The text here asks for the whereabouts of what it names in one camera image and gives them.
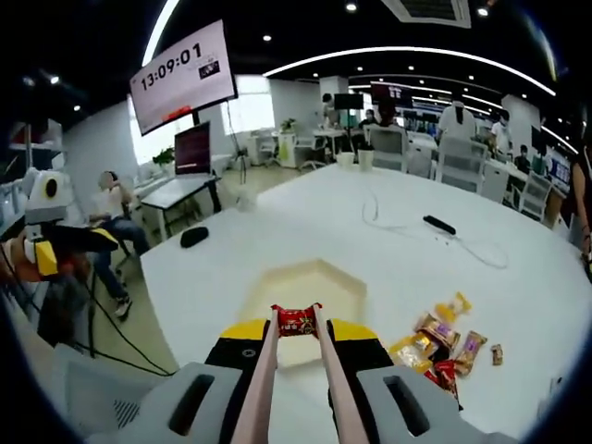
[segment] white round table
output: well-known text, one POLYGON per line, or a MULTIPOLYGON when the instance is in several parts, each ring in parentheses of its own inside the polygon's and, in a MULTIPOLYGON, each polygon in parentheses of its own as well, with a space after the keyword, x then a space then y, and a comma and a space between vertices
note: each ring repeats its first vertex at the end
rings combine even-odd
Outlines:
MULTIPOLYGON (((260 194, 252 213, 230 209, 203 225, 210 237, 197 246, 182 250, 177 236, 142 257, 156 317, 179 365, 207 357, 262 272, 322 258, 367 283, 364 323, 387 346, 411 334, 422 312, 461 291, 474 306, 455 325, 462 343, 470 329, 488 337, 471 375, 458 381, 462 417, 484 432, 521 438, 551 378, 575 362, 591 319, 592 287, 574 247, 509 208, 395 171, 328 166, 260 194), (364 202, 374 214, 372 194, 377 223, 406 226, 400 234, 363 222, 364 202), (507 256, 507 268, 474 259, 427 226, 425 215, 456 227, 491 260, 507 256), (502 366, 491 364, 493 344, 503 348, 502 366)), ((302 430, 325 430, 324 442, 337 442, 322 366, 293 368, 280 378, 311 407, 297 415, 282 410, 285 402, 276 401, 286 399, 282 389, 270 437, 279 433, 281 417, 302 430)))

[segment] ceiling vent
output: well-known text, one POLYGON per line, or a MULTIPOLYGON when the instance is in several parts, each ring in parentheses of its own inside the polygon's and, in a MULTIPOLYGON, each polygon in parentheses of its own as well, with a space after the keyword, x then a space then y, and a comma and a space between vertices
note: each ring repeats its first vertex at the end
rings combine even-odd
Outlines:
POLYGON ((382 0, 403 23, 471 28, 469 0, 382 0))

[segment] sneakers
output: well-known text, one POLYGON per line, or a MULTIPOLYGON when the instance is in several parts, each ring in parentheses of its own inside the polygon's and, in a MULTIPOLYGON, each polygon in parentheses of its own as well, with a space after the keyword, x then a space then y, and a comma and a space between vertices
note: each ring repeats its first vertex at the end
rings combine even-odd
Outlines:
POLYGON ((117 309, 115 310, 115 316, 118 318, 126 317, 131 307, 130 296, 126 296, 117 301, 117 309))

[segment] jeans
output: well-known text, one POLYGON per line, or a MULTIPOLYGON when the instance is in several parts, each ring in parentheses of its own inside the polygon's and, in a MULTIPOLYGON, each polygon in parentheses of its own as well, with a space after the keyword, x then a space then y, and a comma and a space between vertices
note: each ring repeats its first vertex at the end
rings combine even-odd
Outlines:
MULTIPOLYGON (((123 217, 116 217, 115 219, 104 222, 101 225, 101 228, 104 228, 119 241, 132 241, 133 248, 138 255, 142 255, 150 250, 150 245, 148 244, 143 229, 131 220, 124 219, 123 217)), ((105 285, 109 296, 114 299, 126 298, 128 293, 111 269, 111 252, 97 253, 92 262, 94 264, 96 276, 98 276, 105 285)))

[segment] digital clock display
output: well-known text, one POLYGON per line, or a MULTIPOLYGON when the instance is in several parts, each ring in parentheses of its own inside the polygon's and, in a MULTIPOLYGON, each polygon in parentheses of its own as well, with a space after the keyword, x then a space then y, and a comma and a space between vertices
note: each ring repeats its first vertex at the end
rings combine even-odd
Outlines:
POLYGON ((168 48, 129 86, 142 135, 193 109, 236 97, 222 20, 168 48))

